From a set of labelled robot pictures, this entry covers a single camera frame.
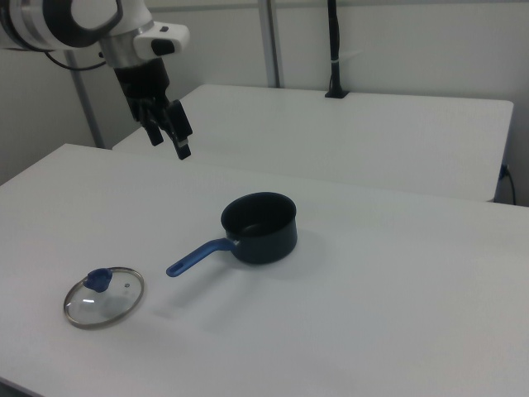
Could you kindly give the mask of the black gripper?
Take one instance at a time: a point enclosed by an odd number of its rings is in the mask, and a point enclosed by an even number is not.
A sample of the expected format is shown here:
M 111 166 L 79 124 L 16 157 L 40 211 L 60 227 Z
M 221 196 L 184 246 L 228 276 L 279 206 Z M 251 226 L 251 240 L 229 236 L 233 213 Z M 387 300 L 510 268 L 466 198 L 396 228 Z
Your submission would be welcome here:
M 169 76 L 161 58 L 129 68 L 114 69 L 132 116 L 147 132 L 152 146 L 164 141 L 160 127 L 173 142 L 180 160 L 191 156 L 188 138 L 193 134 L 179 100 L 166 97 Z

